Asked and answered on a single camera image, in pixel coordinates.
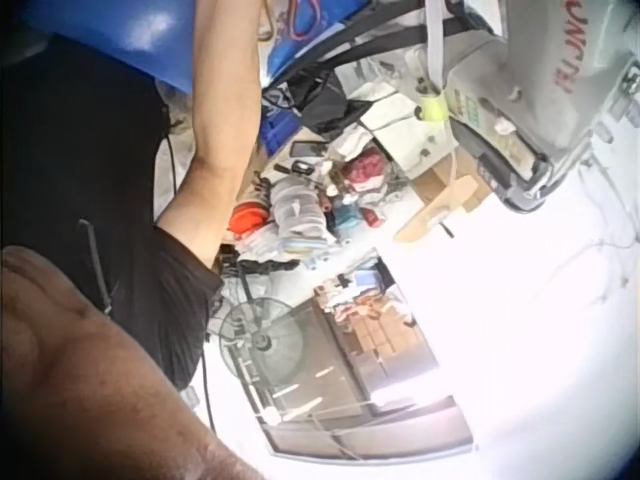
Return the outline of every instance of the glass panel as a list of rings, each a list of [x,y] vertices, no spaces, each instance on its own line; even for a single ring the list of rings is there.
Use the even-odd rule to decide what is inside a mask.
[[[267,311],[266,303],[255,302],[249,313],[261,320],[247,328],[262,322],[271,325],[265,330],[271,340],[298,338],[298,332],[301,338],[271,344],[258,338],[258,328],[244,335],[243,343],[234,333],[236,324],[228,332],[233,346],[225,357],[246,384],[276,452],[361,460],[472,442],[433,352],[382,260],[323,282],[309,301],[285,313],[264,317],[262,310],[280,310]]]

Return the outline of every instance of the skin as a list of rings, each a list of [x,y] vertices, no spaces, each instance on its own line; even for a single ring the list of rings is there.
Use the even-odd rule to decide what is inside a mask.
[[[211,266],[259,127],[260,0],[197,0],[197,153],[158,226]],[[2,252],[2,401],[65,479],[250,479],[144,350],[49,261]]]
[[[218,252],[260,126],[260,6],[261,0],[196,2],[196,154],[158,226],[207,266]]]

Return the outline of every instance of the machine label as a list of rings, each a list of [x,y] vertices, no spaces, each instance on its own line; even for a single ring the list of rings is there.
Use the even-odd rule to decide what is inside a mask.
[[[576,77],[580,73],[587,38],[584,27],[589,20],[584,16],[584,7],[580,0],[564,0],[564,10],[567,16],[564,24],[564,44],[569,47],[556,68],[555,84],[565,93],[571,95]]]

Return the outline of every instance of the fabric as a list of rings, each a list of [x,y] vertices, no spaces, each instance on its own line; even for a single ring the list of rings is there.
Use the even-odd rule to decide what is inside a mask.
[[[154,226],[153,79],[54,38],[3,69],[2,98],[2,246],[52,261],[184,389],[222,282]]]

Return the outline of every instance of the sewing machine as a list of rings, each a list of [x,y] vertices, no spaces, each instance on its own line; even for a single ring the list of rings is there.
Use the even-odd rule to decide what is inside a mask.
[[[626,0],[506,0],[505,37],[444,39],[451,127],[505,205],[539,208],[607,126],[640,127],[640,10]],[[405,52],[427,71],[424,49]],[[402,82],[420,102],[421,78]]]

